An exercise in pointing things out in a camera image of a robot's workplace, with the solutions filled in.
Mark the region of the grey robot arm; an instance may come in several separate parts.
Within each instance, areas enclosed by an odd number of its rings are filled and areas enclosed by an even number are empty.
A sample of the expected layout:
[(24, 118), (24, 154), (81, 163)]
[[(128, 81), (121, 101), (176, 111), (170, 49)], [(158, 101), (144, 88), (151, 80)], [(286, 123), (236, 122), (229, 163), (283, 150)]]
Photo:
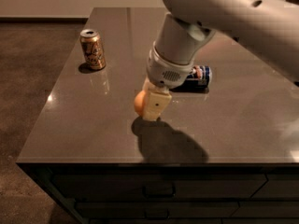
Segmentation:
[(220, 31), (299, 82), (299, 4), (282, 0), (163, 0), (168, 12), (149, 52), (135, 112), (155, 121), (194, 70), (196, 52)]

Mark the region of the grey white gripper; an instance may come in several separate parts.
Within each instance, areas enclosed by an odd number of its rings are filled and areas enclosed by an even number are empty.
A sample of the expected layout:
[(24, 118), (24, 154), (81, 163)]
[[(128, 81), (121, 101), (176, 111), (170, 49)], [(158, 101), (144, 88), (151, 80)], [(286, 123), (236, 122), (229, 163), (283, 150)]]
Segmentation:
[(142, 90), (147, 91), (142, 118), (156, 121), (170, 104), (169, 93), (154, 92), (157, 87), (174, 89), (183, 84), (192, 70), (195, 51), (154, 42), (149, 51), (147, 76)]

